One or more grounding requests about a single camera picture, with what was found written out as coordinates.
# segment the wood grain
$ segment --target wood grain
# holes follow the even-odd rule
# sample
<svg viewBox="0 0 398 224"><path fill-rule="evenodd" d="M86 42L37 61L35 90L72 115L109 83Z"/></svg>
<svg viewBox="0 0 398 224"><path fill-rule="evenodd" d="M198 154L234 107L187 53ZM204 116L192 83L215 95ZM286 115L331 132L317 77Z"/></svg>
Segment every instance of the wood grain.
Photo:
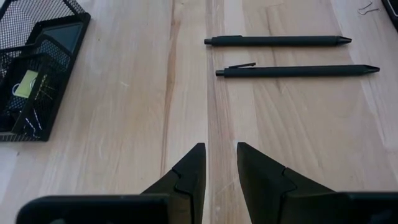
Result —
<svg viewBox="0 0 398 224"><path fill-rule="evenodd" d="M0 223L52 194L139 194L207 147L204 223L250 223L246 141L334 190L398 190L398 33L365 0L80 0L93 20L49 142L0 145ZM222 48L216 35L344 35L338 48ZM217 69L367 63L374 76L225 80Z"/></svg>

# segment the black mesh organizer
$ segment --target black mesh organizer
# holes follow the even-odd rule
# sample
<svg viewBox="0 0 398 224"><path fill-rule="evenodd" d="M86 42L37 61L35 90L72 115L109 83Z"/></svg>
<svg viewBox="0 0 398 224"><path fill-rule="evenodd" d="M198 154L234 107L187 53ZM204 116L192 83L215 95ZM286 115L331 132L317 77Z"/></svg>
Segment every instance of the black mesh organizer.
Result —
<svg viewBox="0 0 398 224"><path fill-rule="evenodd" d="M5 0L0 8L0 141L49 139L90 18L75 0ZM28 73L37 74L28 85L29 96L18 96Z"/></svg>

